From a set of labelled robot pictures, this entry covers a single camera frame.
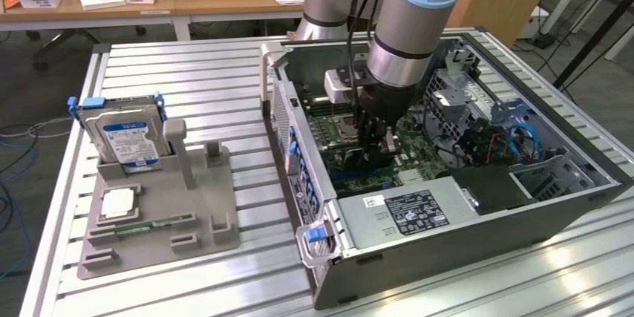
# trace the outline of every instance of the gray carpet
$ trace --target gray carpet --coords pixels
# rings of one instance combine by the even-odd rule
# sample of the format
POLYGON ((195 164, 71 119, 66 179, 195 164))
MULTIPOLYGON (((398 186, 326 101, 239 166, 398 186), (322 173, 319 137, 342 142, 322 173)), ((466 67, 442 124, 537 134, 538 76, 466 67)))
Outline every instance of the gray carpet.
MULTIPOLYGON (((558 0, 544 0, 549 8, 554 8, 558 0)), ((574 0, 564 14, 564 19, 569 17, 577 4, 585 0, 574 0)), ((588 33, 598 28, 614 4, 604 2, 598 11, 586 23, 585 32, 573 35, 570 47, 562 47, 557 56, 552 60, 553 69, 557 72, 568 65, 578 52, 578 49, 589 39, 588 33)), ((634 15, 628 14, 616 26, 613 32, 596 49, 589 61, 604 51, 606 44, 612 43, 628 30, 634 21, 634 15)), ((270 34, 285 34, 293 26, 290 21, 270 22, 270 34)), ((102 41, 109 43, 130 42, 162 42, 174 41, 175 34, 169 25, 147 26, 149 34, 138 36, 134 27, 117 27, 93 30, 102 41)), ((217 37, 251 36, 254 30, 253 22, 233 23, 226 22, 211 24, 210 26, 194 26, 193 31, 199 39, 217 37)), ((91 44, 77 37, 67 42, 59 50, 47 58, 53 67, 49 72, 39 73, 31 68, 31 54, 45 44, 45 40, 53 38, 55 31, 42 31, 42 40, 31 42, 24 32, 14 32, 10 40, 0 44, 0 126, 15 123, 43 122, 66 115, 66 100, 73 95, 79 95, 83 85, 91 44)), ((522 48, 532 48, 525 42, 518 42, 522 48)), ((553 48, 538 50, 544 56, 549 56, 553 48)), ((534 67, 542 65, 542 60, 534 53, 518 53, 522 59, 534 67)), ((634 44, 629 44, 616 62, 600 60, 589 73, 572 87, 572 94, 580 106, 592 117, 610 130, 620 140, 634 148, 634 62, 630 60, 634 55, 634 44)), ((544 76, 554 79, 554 75, 545 69, 544 76)), ((46 128, 43 134, 51 134, 69 128, 70 123, 61 123, 46 128)), ((30 144, 30 139, 11 140, 16 144, 30 144)), ((49 203, 57 184, 58 171, 62 164, 62 157, 66 149, 66 137, 57 139, 43 139, 39 141, 38 159, 32 168, 16 179, 8 182, 7 186, 18 201, 27 230, 30 233, 32 251, 41 241, 45 219, 49 213, 49 203)), ((20 154, 19 150, 0 146, 0 167, 4 166, 20 154)), ((10 228, 0 234, 0 271, 6 271, 12 264, 20 260, 23 245, 20 243, 20 231, 18 222, 12 222, 10 228)), ((32 264, 30 262, 22 267, 28 271, 32 264)), ((16 316, 22 306, 27 276, 6 278, 0 281, 0 316, 16 316)))

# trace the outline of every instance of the desk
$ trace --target desk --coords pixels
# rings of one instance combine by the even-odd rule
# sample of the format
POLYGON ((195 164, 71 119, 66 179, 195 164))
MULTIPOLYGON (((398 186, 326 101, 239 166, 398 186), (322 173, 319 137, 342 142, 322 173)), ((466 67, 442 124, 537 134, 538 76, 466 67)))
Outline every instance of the desk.
POLYGON ((24 9, 19 5, 0 13, 0 31, 47 30, 174 24, 179 41, 191 40, 191 22, 215 22, 302 17, 302 6, 275 0, 158 0, 155 4, 129 4, 85 11, 79 0, 63 0, 57 9, 24 9))
MULTIPOLYGON (((634 154, 489 34, 469 32, 566 121, 634 176, 634 154)), ((114 45, 94 53, 82 98, 161 91, 187 145, 231 151, 242 245, 235 250, 78 279, 98 152, 75 122, 22 317, 34 316, 577 316, 634 305, 634 190, 556 237, 330 310, 313 309, 259 109, 259 46, 283 37, 114 45)), ((501 100, 516 92, 481 62, 501 100)))

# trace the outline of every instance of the aluminum extrusion table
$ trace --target aluminum extrusion table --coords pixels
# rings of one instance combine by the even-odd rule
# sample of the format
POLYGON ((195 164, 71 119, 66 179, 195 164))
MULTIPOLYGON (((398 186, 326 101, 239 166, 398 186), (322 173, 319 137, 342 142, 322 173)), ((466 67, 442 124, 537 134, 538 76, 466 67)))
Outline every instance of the aluminum extrusion table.
MULTIPOLYGON (((634 176, 633 153, 488 33, 470 31, 549 105, 634 176)), ((634 312, 634 190, 552 240, 337 309, 310 285, 259 112, 259 45, 281 37, 115 45, 91 58, 82 97, 163 93, 187 143, 231 150, 238 249, 117 275, 77 276, 98 152, 75 124, 22 316, 625 316, 634 312)), ((481 64, 482 81, 513 96, 481 64)))

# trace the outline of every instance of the motherboard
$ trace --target motherboard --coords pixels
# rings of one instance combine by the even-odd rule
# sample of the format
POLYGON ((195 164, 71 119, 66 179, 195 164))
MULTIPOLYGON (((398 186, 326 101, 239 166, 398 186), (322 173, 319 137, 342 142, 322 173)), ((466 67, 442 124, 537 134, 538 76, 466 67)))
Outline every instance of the motherboard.
POLYGON ((361 154, 351 108, 323 104, 309 110, 313 132, 329 176, 338 197, 350 197, 377 190, 400 187, 438 178, 448 164, 438 155, 437 146, 422 131, 421 121, 408 114, 398 122, 397 133, 402 144, 401 154, 381 169, 360 170, 350 161, 361 154))

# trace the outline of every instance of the hard drive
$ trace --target hard drive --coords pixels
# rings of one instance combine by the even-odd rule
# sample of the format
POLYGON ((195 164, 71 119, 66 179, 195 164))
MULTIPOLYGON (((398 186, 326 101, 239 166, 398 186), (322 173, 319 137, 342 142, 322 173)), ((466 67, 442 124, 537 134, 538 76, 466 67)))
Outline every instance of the hard drive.
POLYGON ((163 97, 159 94, 69 101, 70 111, 87 130, 102 164, 121 163, 126 173, 159 169, 159 157, 171 155, 163 138, 163 97))

